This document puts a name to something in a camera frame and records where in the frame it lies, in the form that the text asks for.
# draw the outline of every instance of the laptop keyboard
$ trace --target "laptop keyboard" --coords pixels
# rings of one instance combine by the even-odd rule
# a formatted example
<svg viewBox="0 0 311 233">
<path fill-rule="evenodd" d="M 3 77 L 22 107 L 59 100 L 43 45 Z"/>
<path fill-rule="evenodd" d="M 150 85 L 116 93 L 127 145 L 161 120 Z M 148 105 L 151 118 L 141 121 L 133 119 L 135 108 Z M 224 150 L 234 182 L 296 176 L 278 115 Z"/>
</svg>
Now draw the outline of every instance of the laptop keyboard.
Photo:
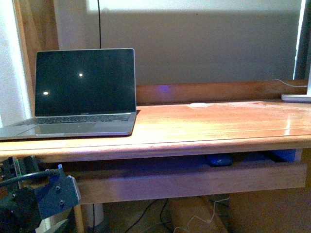
<svg viewBox="0 0 311 233">
<path fill-rule="evenodd" d="M 83 122 L 120 122 L 128 121 L 130 114 L 111 114 L 93 116 L 57 116 L 47 118 L 33 118 L 18 125 L 31 124 L 57 124 L 57 123 L 83 123 Z"/>
</svg>

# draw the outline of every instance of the laptop screen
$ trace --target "laptop screen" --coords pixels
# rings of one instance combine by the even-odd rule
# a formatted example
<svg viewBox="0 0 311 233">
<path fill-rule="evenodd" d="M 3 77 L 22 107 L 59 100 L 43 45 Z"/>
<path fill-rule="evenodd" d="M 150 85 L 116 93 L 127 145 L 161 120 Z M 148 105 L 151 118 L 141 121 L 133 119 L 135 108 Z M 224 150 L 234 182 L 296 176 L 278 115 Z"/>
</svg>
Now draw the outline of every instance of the laptop screen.
<svg viewBox="0 0 311 233">
<path fill-rule="evenodd" d="M 36 116 L 135 111 L 133 49 L 60 50 L 37 53 Z"/>
</svg>

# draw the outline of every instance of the blue object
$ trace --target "blue object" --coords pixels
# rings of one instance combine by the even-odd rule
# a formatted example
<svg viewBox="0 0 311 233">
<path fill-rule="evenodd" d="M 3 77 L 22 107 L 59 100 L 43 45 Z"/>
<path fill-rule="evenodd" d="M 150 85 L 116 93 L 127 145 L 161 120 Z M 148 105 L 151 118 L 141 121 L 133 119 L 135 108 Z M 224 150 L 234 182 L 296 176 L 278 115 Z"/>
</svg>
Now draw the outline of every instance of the blue object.
<svg viewBox="0 0 311 233">
<path fill-rule="evenodd" d="M 230 166 L 233 163 L 230 154 L 209 154 L 206 156 L 206 159 L 211 166 Z"/>
</svg>

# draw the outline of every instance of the laptop trackpad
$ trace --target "laptop trackpad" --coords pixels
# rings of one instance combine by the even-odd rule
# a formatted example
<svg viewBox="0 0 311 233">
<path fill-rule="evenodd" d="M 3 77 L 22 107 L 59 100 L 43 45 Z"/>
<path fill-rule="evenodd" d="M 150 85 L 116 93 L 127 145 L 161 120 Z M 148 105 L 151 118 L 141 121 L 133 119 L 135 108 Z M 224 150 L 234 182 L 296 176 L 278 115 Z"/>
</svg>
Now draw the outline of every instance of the laptop trackpad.
<svg viewBox="0 0 311 233">
<path fill-rule="evenodd" d="M 87 133 L 94 126 L 95 122 L 91 123 L 68 123 L 68 124 L 47 124 L 38 125 L 34 128 L 35 134 L 67 134 L 67 133 Z"/>
</svg>

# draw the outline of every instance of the stand base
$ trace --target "stand base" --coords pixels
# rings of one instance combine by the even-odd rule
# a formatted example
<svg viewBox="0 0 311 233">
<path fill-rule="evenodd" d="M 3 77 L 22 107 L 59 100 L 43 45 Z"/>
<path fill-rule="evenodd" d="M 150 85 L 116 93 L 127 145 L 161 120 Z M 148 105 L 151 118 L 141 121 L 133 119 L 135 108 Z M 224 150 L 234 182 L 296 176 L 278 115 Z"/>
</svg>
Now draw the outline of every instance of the stand base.
<svg viewBox="0 0 311 233">
<path fill-rule="evenodd" d="M 284 102 L 311 103 L 311 95 L 282 95 Z"/>
</svg>

